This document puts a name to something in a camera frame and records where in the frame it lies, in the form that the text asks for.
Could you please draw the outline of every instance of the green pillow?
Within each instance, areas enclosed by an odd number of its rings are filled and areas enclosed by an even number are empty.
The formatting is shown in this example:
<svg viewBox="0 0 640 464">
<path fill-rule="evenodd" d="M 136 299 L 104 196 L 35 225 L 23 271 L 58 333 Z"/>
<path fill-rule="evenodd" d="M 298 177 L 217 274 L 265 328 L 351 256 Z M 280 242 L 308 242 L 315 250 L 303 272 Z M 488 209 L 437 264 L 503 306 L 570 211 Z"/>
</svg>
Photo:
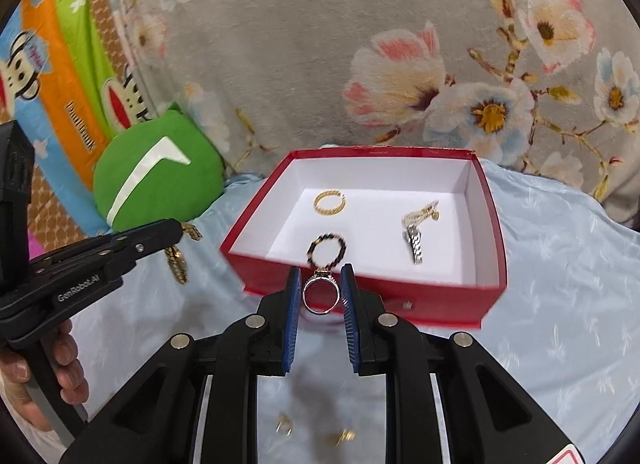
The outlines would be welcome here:
<svg viewBox="0 0 640 464">
<path fill-rule="evenodd" d="M 116 231 L 190 221 L 223 192 L 220 155 L 176 108 L 117 136 L 95 165 L 94 196 Z"/>
</svg>

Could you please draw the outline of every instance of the blue gripper pad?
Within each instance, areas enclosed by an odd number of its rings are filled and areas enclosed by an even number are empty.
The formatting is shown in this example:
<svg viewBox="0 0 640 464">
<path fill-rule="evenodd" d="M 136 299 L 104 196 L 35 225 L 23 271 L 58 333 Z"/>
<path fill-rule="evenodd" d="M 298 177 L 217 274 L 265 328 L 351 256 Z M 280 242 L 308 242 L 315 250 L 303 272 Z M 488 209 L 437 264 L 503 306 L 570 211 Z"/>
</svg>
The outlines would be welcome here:
<svg viewBox="0 0 640 464">
<path fill-rule="evenodd" d="M 287 282 L 287 291 L 290 291 L 290 293 L 287 320 L 282 334 L 282 368 L 285 372 L 290 372 L 293 355 L 296 351 L 300 300 L 302 299 L 302 272 L 299 267 L 293 269 L 293 278 L 290 278 L 289 282 Z"/>
<path fill-rule="evenodd" d="M 353 365 L 353 372 L 360 371 L 360 334 L 358 332 L 358 321 L 353 306 L 351 293 L 357 292 L 352 289 L 350 279 L 347 277 L 347 268 L 344 266 L 340 271 L 340 297 L 342 298 L 342 309 L 344 311 L 344 329 L 347 333 L 347 347 L 349 348 L 349 359 Z"/>
</svg>

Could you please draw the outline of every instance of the screw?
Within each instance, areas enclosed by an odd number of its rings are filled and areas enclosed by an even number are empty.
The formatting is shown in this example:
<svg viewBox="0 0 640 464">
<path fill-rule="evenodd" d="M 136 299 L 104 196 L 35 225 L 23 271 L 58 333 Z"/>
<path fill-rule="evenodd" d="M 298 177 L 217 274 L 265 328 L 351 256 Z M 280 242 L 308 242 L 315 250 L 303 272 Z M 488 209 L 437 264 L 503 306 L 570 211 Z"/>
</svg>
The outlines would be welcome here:
<svg viewBox="0 0 640 464">
<path fill-rule="evenodd" d="M 474 342 L 473 337 L 466 332 L 456 332 L 453 335 L 453 343 L 460 347 L 468 347 Z"/>
<path fill-rule="evenodd" d="M 381 314 L 378 316 L 378 322 L 384 327 L 393 327 L 398 323 L 398 316 L 389 313 Z"/>
<path fill-rule="evenodd" d="M 191 343 L 191 340 L 186 334 L 176 334 L 171 338 L 171 346 L 174 349 L 184 349 L 189 343 Z"/>
<path fill-rule="evenodd" d="M 265 319 L 259 314 L 252 314 L 244 320 L 247 327 L 251 327 L 251 329 L 260 329 L 264 325 Z"/>
</svg>

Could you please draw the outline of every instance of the jewelry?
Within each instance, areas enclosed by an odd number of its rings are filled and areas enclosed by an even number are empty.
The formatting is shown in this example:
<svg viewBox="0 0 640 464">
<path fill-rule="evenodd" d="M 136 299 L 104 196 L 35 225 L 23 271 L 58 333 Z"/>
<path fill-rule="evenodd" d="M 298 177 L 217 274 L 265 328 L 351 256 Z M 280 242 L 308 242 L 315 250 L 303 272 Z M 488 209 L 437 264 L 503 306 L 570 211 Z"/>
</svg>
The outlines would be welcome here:
<svg viewBox="0 0 640 464">
<path fill-rule="evenodd" d="M 278 425 L 276 426 L 276 433 L 281 433 L 285 437 L 291 435 L 293 431 L 293 421 L 285 414 L 280 412 L 278 414 Z"/>
<path fill-rule="evenodd" d="M 180 224 L 182 225 L 182 231 L 184 231 L 193 240 L 202 240 L 202 233 L 200 233 L 196 226 L 189 224 L 188 222 L 181 222 Z"/>
<path fill-rule="evenodd" d="M 179 284 L 186 284 L 189 281 L 189 271 L 187 261 L 184 259 L 182 251 L 178 249 L 178 246 L 171 246 L 164 250 L 164 254 L 166 255 L 169 268 L 174 274 L 174 278 Z"/>
<path fill-rule="evenodd" d="M 418 226 L 429 217 L 433 218 L 433 220 L 440 218 L 440 213 L 436 210 L 437 205 L 438 201 L 435 200 L 421 210 L 412 211 L 402 217 L 404 240 L 409 244 L 411 253 L 414 256 L 414 264 L 416 265 L 422 263 L 422 247 L 420 242 L 422 235 L 420 234 Z"/>
<path fill-rule="evenodd" d="M 335 447 L 340 446 L 343 442 L 350 442 L 356 438 L 356 433 L 353 430 L 340 430 L 337 440 L 335 441 Z"/>
<path fill-rule="evenodd" d="M 320 201 L 322 199 L 324 199 L 324 197 L 329 197 L 331 195 L 335 195 L 336 197 L 340 197 L 340 199 L 341 199 L 340 204 L 338 206 L 336 206 L 335 208 L 330 208 L 330 209 L 321 208 L 319 206 Z M 347 200 L 344 198 L 344 196 L 340 192 L 340 190 L 337 190 L 337 189 L 328 189 L 327 191 L 324 191 L 320 195 L 318 195 L 316 197 L 316 199 L 314 200 L 314 208 L 316 209 L 316 211 L 320 215 L 336 215 L 337 213 L 340 213 L 344 209 L 344 206 L 346 204 L 347 204 Z"/>
<path fill-rule="evenodd" d="M 324 267 L 318 267 L 314 262 L 314 250 L 316 249 L 316 246 L 321 242 L 325 240 L 331 240 L 331 239 L 335 239 L 338 241 L 338 243 L 340 244 L 340 252 L 338 253 L 338 256 L 335 257 L 330 264 Z M 311 245 L 309 246 L 309 251 L 306 252 L 306 259 L 309 265 L 311 266 L 311 268 L 314 270 L 314 274 L 311 276 L 311 278 L 308 279 L 308 281 L 306 281 L 305 287 L 303 287 L 302 289 L 302 303 L 305 306 L 305 309 L 308 310 L 311 314 L 316 314 L 317 316 L 323 316 L 324 314 L 329 314 L 332 310 L 338 307 L 338 304 L 340 303 L 340 287 L 338 287 L 338 283 L 331 276 L 331 270 L 335 266 L 337 266 L 340 263 L 340 261 L 344 258 L 344 254 L 346 250 L 347 250 L 347 244 L 344 242 L 344 239 L 340 237 L 340 235 L 337 235 L 335 233 L 327 233 L 325 235 L 320 235 L 316 240 L 311 242 Z M 317 311 L 316 309 L 312 309 L 309 306 L 309 304 L 306 303 L 306 290 L 309 287 L 311 287 L 311 285 L 317 282 L 327 282 L 331 284 L 331 286 L 334 288 L 334 291 L 335 291 L 334 304 L 332 304 L 330 308 L 325 309 L 324 311 Z"/>
</svg>

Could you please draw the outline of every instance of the blue fabric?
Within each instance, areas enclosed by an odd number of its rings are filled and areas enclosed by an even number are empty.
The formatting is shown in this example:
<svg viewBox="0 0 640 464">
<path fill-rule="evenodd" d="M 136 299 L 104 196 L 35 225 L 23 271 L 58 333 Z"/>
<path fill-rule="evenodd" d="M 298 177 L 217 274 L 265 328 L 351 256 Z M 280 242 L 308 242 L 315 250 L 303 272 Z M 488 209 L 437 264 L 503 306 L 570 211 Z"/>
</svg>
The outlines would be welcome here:
<svg viewBox="0 0 640 464">
<path fill-rule="evenodd" d="M 595 464 L 640 400 L 639 236 L 579 191 L 482 166 L 500 216 L 509 287 L 473 334 Z M 218 251 L 260 186 L 236 183 L 194 222 L 203 239 L 180 243 L 188 285 L 174 281 L 158 253 L 76 318 L 92 414 L 172 334 L 212 335 L 255 312 L 259 298 L 241 292 Z M 259 381 L 259 460 L 383 462 L 384 400 L 383 378 L 353 374 L 344 324 L 302 317 L 292 373 Z M 293 421 L 289 437 L 275 431 L 280 412 Z M 330 438 L 343 429 L 356 439 L 335 449 Z"/>
</svg>

